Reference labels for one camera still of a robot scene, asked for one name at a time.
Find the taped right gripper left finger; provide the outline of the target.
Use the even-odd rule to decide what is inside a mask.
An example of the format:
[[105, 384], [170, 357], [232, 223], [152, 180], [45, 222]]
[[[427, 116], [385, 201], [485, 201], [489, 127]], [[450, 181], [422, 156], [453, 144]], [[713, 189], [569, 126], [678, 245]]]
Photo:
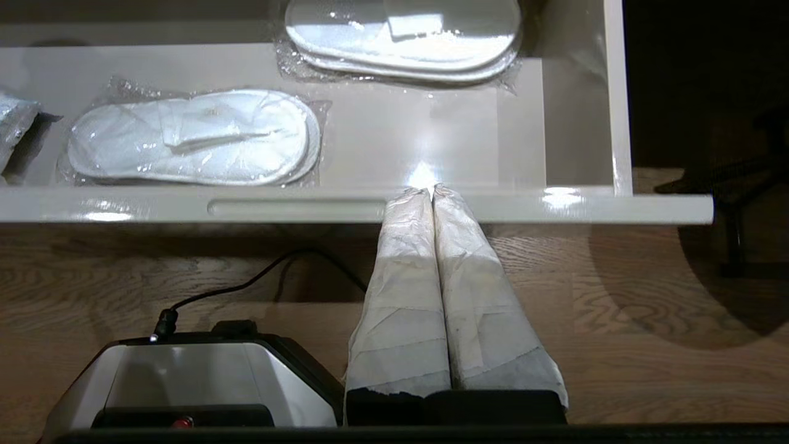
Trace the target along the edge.
[[348, 345], [346, 426], [422, 424], [425, 400], [452, 377], [431, 196], [386, 203], [361, 317]]

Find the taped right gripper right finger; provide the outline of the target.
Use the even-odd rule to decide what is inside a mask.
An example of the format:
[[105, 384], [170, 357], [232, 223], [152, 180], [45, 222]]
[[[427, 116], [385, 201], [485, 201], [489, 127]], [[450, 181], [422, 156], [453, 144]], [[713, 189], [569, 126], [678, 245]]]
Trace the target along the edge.
[[454, 383], [462, 390], [546, 390], [567, 409], [560, 368], [470, 206], [443, 184], [436, 185], [432, 206]]

